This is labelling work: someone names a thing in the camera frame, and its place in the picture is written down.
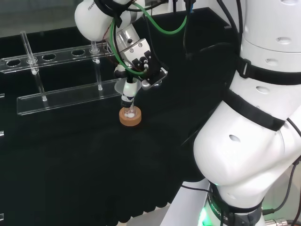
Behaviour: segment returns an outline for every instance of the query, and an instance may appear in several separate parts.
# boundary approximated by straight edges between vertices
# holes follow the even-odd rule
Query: acrylic stand
[[[50,109],[90,102],[120,95],[114,88],[119,79],[102,81],[100,75],[100,58],[112,56],[107,43],[75,48],[66,48],[41,53],[32,53],[26,33],[21,32],[22,41],[27,55],[3,58],[0,60],[0,72],[16,73],[31,70],[37,87],[38,94],[17,98],[17,114],[25,115],[42,112]],[[92,59],[95,67],[96,83],[66,89],[45,92],[40,79],[39,68],[54,66],[75,61]]]

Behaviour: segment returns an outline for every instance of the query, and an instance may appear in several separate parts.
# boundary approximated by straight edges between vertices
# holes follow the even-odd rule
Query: black tablecloth
[[[177,28],[184,14],[155,16]],[[189,24],[189,51],[233,40],[232,31],[209,9],[196,10]],[[149,40],[143,19],[135,23]],[[231,51],[210,51],[186,61],[183,32],[166,36],[151,27],[169,75],[158,89],[139,91],[143,113],[136,128],[119,122],[120,97],[16,114],[16,97],[37,93],[29,71],[0,75],[0,213],[8,226],[115,226],[171,202],[182,181],[203,178],[192,143],[181,143],[203,125],[221,101],[234,73]],[[28,35],[33,52],[89,44],[76,28]],[[0,58],[24,54],[18,36],[0,39]],[[114,67],[102,59],[102,77]],[[91,61],[41,68],[45,90],[95,82]]]

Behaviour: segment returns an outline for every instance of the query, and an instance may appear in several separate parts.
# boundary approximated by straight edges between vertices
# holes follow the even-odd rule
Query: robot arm
[[[153,87],[167,76],[167,68],[156,59],[152,54],[150,46],[146,39],[140,39],[132,23],[139,19],[143,12],[123,11],[119,17],[119,27],[116,28],[116,43],[110,42],[108,32],[113,17],[106,14],[101,5],[106,3],[105,0],[84,0],[80,3],[75,11],[75,22],[79,31],[91,41],[106,40],[111,48],[118,48],[121,58],[124,63],[131,69],[145,72],[142,81],[142,88],[147,90]],[[129,0],[116,0],[115,3],[126,5],[131,3]],[[137,4],[145,7],[145,0],[135,1]],[[130,5],[132,9],[138,9],[136,6]],[[117,74],[128,74],[122,69],[117,67],[115,70]]]
[[[235,98],[225,95],[194,143],[200,171],[239,213],[237,219],[258,219],[251,212],[261,213],[268,190],[301,155],[300,136],[286,122],[290,117],[301,128],[301,29],[295,29],[301,26],[300,10],[297,1],[246,0],[238,57],[245,63],[237,68],[228,91]],[[273,122],[267,125],[261,116]],[[273,127],[274,122],[280,126]],[[207,212],[219,225],[221,216],[211,206],[209,202]],[[263,218],[253,223],[265,225]]]

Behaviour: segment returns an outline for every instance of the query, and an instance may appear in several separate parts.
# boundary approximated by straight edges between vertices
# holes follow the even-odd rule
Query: glass test tube
[[[42,100],[43,101],[47,101],[46,95],[45,95],[45,91],[44,91],[44,87],[40,78],[40,73],[39,73],[39,67],[37,67],[37,59],[34,58],[33,54],[32,54],[32,49],[30,48],[30,44],[29,41],[27,39],[27,35],[25,31],[21,31],[21,37],[22,37],[22,41],[26,50],[26,54],[28,56],[27,59],[27,63],[29,63],[30,67],[31,67],[31,71],[32,74],[36,80],[39,92],[42,96]]]
[[[92,54],[98,54],[99,53],[99,48],[96,45],[95,41],[91,41],[91,49],[90,52]],[[102,78],[100,76],[100,60],[99,57],[93,57],[92,58],[93,62],[94,62],[94,69],[95,69],[95,74],[96,74],[96,80],[98,83],[98,90],[101,91],[103,89],[102,87]]]

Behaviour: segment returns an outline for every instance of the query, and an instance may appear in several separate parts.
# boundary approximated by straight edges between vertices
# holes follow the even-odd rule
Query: green led light
[[[206,209],[203,208],[198,219],[198,226],[211,226],[211,220],[207,215]]]

